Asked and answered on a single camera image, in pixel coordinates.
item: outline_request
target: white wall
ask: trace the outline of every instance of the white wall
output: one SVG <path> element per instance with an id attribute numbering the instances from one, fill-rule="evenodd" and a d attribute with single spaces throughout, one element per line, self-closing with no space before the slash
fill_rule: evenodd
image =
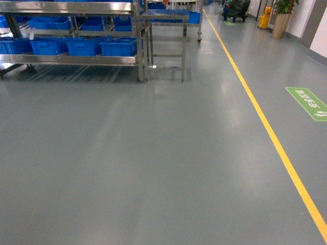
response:
<path id="1" fill-rule="evenodd" d="M 296 5 L 292 12 L 286 32 L 301 38 L 316 0 L 299 0 L 299 2 L 300 4 Z"/>
<path id="2" fill-rule="evenodd" d="M 327 58 L 327 9 L 322 16 L 310 49 Z"/>
<path id="3" fill-rule="evenodd" d="M 258 13 L 260 0 L 251 0 L 251 4 L 249 6 L 249 14 L 256 17 Z"/>

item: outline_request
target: floor sticker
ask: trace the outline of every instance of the floor sticker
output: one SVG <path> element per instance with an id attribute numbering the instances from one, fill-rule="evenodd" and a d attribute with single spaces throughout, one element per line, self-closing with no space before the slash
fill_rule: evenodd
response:
<path id="1" fill-rule="evenodd" d="M 315 121 L 327 121 L 327 106 L 309 89 L 286 87 L 286 90 Z"/>
<path id="2" fill-rule="evenodd" d="M 227 26 L 236 26 L 233 22 L 224 21 Z"/>

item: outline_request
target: green plant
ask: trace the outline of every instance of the green plant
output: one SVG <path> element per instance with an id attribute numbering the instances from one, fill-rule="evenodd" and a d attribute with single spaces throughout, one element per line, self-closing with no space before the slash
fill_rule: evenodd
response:
<path id="1" fill-rule="evenodd" d="M 299 4 L 298 0 L 277 0 L 273 6 L 274 14 L 291 14 L 295 4 Z"/>

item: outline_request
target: blue plastic crate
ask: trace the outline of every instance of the blue plastic crate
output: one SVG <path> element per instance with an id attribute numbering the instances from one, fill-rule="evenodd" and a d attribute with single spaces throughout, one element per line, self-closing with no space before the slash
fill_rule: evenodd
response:
<path id="1" fill-rule="evenodd" d="M 51 29 L 50 21 L 53 19 L 51 17 L 36 17 L 29 20 L 28 24 L 31 28 L 48 30 Z"/>
<path id="2" fill-rule="evenodd" d="M 181 20 L 181 19 L 154 19 L 153 22 L 160 22 L 160 23 L 182 23 L 183 20 Z"/>
<path id="3" fill-rule="evenodd" d="M 131 32 L 132 26 L 114 26 L 116 32 Z"/>
<path id="4" fill-rule="evenodd" d="M 20 2 L 53 2 L 54 0 L 19 0 Z"/>
<path id="5" fill-rule="evenodd" d="M 98 0 L 97 2 L 108 2 L 108 3 L 132 3 L 133 0 Z"/>
<path id="6" fill-rule="evenodd" d="M 114 25 L 115 26 L 131 26 L 132 25 L 132 21 L 131 21 L 131 17 L 115 17 L 113 19 Z"/>
<path id="7" fill-rule="evenodd" d="M 17 23 L 22 23 L 28 20 L 26 16 L 16 16 Z"/>
<path id="8" fill-rule="evenodd" d="M 200 13 L 198 12 L 189 12 L 188 23 L 199 24 L 200 23 Z"/>
<path id="9" fill-rule="evenodd" d="M 8 22 L 3 15 L 0 16 L 0 28 L 9 28 Z"/>
<path id="10" fill-rule="evenodd" d="M 136 40 L 111 40 L 101 42 L 103 56 L 134 56 Z"/>
<path id="11" fill-rule="evenodd" d="M 148 9 L 166 9 L 163 3 L 148 3 Z"/>
<path id="12" fill-rule="evenodd" d="M 112 36 L 69 41 L 67 42 L 69 55 L 95 56 L 101 54 L 100 43 L 105 40 L 112 40 Z"/>
<path id="13" fill-rule="evenodd" d="M 83 31 L 103 31 L 102 21 L 86 21 L 81 25 Z"/>
<path id="14" fill-rule="evenodd" d="M 97 0 L 54 0 L 55 2 L 98 2 Z"/>
<path id="15" fill-rule="evenodd" d="M 68 17 L 58 17 L 50 21 L 50 26 L 54 30 L 69 30 L 71 28 L 71 22 Z"/>
<path id="16" fill-rule="evenodd" d="M 1 37 L 0 38 L 0 54 L 2 55 L 7 55 L 8 54 L 8 50 L 6 48 L 6 41 L 11 41 L 14 38 L 12 37 Z"/>
<path id="17" fill-rule="evenodd" d="M 0 39 L 1 54 L 16 55 L 32 52 L 32 47 L 28 38 L 15 39 L 12 37 Z"/>
<path id="18" fill-rule="evenodd" d="M 116 40 L 128 40 L 128 41 L 136 41 L 136 37 L 120 37 L 120 38 L 117 38 Z M 134 48 L 136 50 L 136 53 L 137 53 L 137 42 L 134 43 Z"/>
<path id="19" fill-rule="evenodd" d="M 148 15 L 189 15 L 189 11 L 186 9 L 149 9 L 147 11 Z"/>
<path id="20" fill-rule="evenodd" d="M 67 42 L 72 39 L 83 38 L 38 38 L 32 40 L 31 45 L 35 55 L 58 55 L 68 53 Z"/>
<path id="21" fill-rule="evenodd" d="M 90 16 L 86 19 L 86 21 L 92 21 L 92 22 L 101 22 L 102 23 L 102 17 L 99 16 Z M 105 24 L 108 24 L 108 18 L 104 17 L 103 21 Z"/>

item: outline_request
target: metal shelf rack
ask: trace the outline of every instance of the metal shelf rack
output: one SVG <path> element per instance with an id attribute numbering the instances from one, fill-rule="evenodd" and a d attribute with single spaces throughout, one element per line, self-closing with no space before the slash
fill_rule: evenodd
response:
<path id="1" fill-rule="evenodd" d="M 134 3 L 95 3 L 95 2 L 9 2 L 0 1 L 0 13 L 5 15 L 10 31 L 15 38 L 22 37 L 15 16 L 132 16 L 134 18 L 137 54 L 133 57 L 104 57 L 104 56 L 39 56 L 32 54 L 0 55 L 0 62 L 14 64 L 0 70 L 2 77 L 7 72 L 22 64 L 71 64 L 71 65 L 104 65 L 104 66 L 137 66 L 139 80 L 145 80 L 143 67 L 144 54 L 141 43 L 141 24 L 139 20 L 139 2 Z"/>

